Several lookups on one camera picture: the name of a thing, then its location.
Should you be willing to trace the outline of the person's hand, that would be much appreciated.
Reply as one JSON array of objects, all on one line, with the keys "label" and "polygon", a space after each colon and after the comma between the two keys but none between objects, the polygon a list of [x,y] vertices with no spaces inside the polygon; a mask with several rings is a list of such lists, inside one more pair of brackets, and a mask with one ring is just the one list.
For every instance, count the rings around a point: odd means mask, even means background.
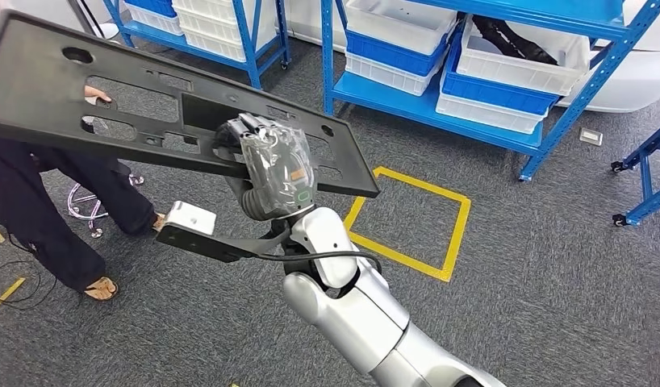
[{"label": "person's hand", "polygon": [[84,100],[93,106],[96,106],[98,101],[105,104],[113,102],[112,98],[110,98],[105,92],[89,85],[84,87]]}]

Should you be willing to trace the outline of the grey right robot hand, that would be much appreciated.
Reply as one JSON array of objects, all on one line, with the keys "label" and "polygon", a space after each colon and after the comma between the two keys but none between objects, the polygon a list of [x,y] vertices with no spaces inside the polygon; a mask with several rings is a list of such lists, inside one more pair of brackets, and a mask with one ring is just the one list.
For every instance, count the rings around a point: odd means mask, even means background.
[{"label": "grey right robot hand", "polygon": [[266,221],[314,208],[317,179],[303,130],[239,113],[215,131],[216,154],[234,161],[241,152],[247,178],[226,179],[244,213]]}]

